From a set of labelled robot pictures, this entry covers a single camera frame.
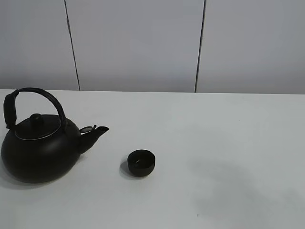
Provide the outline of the small black teacup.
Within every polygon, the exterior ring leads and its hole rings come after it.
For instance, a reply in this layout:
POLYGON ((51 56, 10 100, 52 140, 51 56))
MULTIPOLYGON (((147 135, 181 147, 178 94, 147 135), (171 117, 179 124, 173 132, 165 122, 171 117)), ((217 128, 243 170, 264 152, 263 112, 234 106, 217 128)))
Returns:
POLYGON ((128 155, 127 165, 133 176, 148 176, 155 168, 155 155, 148 150, 135 150, 128 155))

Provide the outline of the black round teapot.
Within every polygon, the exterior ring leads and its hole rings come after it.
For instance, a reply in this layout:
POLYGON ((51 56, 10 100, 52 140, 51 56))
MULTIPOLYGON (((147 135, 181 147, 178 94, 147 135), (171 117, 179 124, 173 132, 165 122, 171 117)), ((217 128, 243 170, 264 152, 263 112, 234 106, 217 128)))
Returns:
POLYGON ((21 88, 6 95, 3 112, 8 132, 2 142, 1 159, 5 169, 25 183, 45 183, 65 175, 109 130, 96 125, 79 129, 66 117, 60 102, 40 88, 21 88), (42 95, 58 113, 35 113, 17 124, 16 97, 21 92, 42 95))

